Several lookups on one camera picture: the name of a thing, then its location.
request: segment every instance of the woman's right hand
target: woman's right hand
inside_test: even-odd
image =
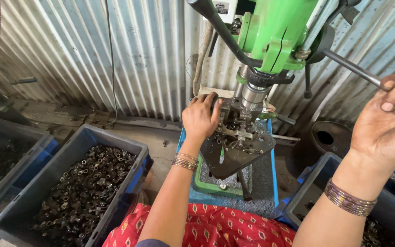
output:
[[[395,170],[395,75],[382,79],[392,88],[378,92],[359,115],[353,129],[350,152],[371,159],[376,167],[391,174]]]

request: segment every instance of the drill press handle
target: drill press handle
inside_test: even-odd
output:
[[[219,36],[227,44],[228,48],[234,53],[236,58],[243,64],[248,66],[261,68],[263,60],[251,59],[248,57],[237,44],[231,31],[220,18],[211,0],[187,0],[187,3],[204,16],[214,27]]]

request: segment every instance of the metal fittings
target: metal fittings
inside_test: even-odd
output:
[[[136,155],[98,145],[63,173],[30,227],[63,247],[83,247],[96,229]]]

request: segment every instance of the wrist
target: wrist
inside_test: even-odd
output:
[[[370,157],[350,149],[338,166],[332,181],[352,196],[375,200],[391,173],[384,166],[378,166]]]
[[[202,145],[202,143],[204,143],[206,137],[203,135],[191,135],[191,134],[187,134],[184,140],[184,143],[190,143],[193,145],[198,145],[199,148]]]

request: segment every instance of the red patterned clothing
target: red patterned clothing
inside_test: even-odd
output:
[[[138,204],[121,226],[109,233],[103,247],[135,246],[150,206]],[[189,204],[184,247],[289,247],[295,232],[284,224],[227,207]]]

